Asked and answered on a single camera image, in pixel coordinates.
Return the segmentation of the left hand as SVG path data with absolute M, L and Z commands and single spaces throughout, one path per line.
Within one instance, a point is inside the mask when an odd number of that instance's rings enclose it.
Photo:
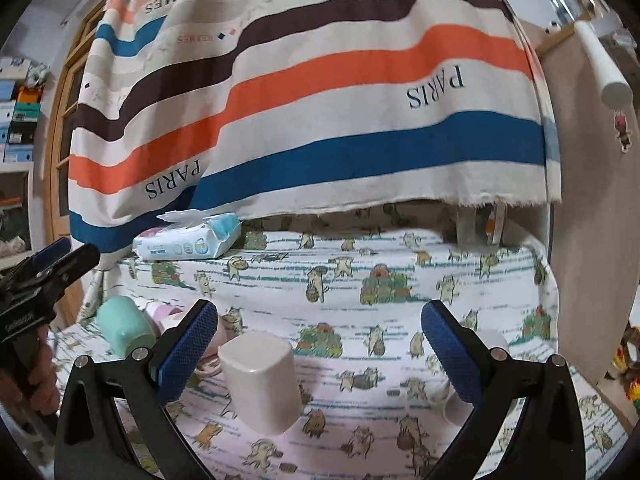
M 36 387 L 35 392 L 29 397 L 30 406 L 35 412 L 43 415 L 54 414 L 60 406 L 60 393 L 56 388 L 53 351 L 48 344 L 48 333 L 47 325 L 40 326 L 37 330 L 39 352 L 28 376 L 28 382 Z M 23 400 L 23 393 L 6 370 L 1 370 L 0 396 L 5 404 L 15 405 Z

